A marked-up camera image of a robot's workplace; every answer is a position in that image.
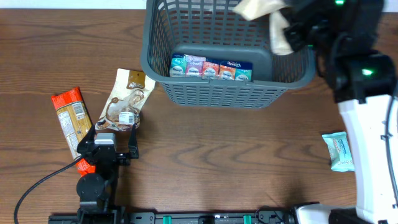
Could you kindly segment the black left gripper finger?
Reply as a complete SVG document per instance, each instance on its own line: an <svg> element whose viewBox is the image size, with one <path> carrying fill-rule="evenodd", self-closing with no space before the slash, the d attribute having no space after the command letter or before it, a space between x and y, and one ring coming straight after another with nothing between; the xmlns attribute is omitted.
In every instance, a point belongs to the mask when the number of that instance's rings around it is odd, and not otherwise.
<svg viewBox="0 0 398 224"><path fill-rule="evenodd" d="M92 126L85 137L78 143L77 153L79 154L87 154L91 152L95 148L95 136L96 130L95 126Z"/></svg>
<svg viewBox="0 0 398 224"><path fill-rule="evenodd" d="M130 134L129 142L127 145L131 159L139 158L139 149L137 146L137 139L136 139L136 128L137 128L137 125L134 124L131 128L131 134Z"/></svg>

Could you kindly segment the beige dried mushroom pouch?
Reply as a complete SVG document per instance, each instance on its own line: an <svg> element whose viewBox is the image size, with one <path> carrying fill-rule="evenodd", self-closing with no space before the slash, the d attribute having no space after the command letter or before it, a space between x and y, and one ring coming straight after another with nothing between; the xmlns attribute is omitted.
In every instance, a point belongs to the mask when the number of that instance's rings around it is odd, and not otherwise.
<svg viewBox="0 0 398 224"><path fill-rule="evenodd" d="M119 68L113 89L95 124L98 131L130 131L140 125L141 109L155 88L144 72Z"/></svg>

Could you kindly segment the Kleenex tissue multipack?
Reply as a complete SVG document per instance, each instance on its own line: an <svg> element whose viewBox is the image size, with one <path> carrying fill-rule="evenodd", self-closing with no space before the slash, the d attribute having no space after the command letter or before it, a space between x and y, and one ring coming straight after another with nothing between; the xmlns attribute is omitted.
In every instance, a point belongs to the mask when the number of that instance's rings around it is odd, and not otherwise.
<svg viewBox="0 0 398 224"><path fill-rule="evenodd" d="M174 78L201 78L203 80L252 80L252 64L218 60L189 54L172 55L170 77Z"/></svg>

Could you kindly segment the light blue snack bar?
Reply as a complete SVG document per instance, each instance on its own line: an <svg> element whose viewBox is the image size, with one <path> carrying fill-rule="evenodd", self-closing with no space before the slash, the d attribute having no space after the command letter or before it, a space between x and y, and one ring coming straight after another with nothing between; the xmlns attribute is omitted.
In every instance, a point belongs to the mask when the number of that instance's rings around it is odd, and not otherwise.
<svg viewBox="0 0 398 224"><path fill-rule="evenodd" d="M322 138L328 147L331 170L335 172L354 171L353 159L345 131L323 134Z"/></svg>

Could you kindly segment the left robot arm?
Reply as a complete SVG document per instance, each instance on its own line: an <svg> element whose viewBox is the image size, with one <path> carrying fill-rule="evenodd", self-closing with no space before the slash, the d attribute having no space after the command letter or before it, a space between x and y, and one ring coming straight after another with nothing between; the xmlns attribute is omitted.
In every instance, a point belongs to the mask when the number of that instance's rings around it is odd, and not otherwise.
<svg viewBox="0 0 398 224"><path fill-rule="evenodd" d="M77 152L89 165L95 167L93 173L81 177L76 185L76 192L80 198L79 223L130 222L126 208L117 206L114 201L119 168L129 166L132 159L139 157L136 128L136 125L131 128L126 152L116 150L115 134L98 134L94 126L79 142Z"/></svg>

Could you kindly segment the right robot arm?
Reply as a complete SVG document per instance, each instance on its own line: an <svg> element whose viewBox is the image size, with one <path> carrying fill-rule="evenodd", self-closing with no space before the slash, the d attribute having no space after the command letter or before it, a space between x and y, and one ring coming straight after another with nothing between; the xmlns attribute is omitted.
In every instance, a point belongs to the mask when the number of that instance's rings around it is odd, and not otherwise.
<svg viewBox="0 0 398 224"><path fill-rule="evenodd" d="M356 205L295 209L299 223L397 222L397 73L374 49L383 0L304 0L289 4L284 29L294 51L311 45L348 133Z"/></svg>

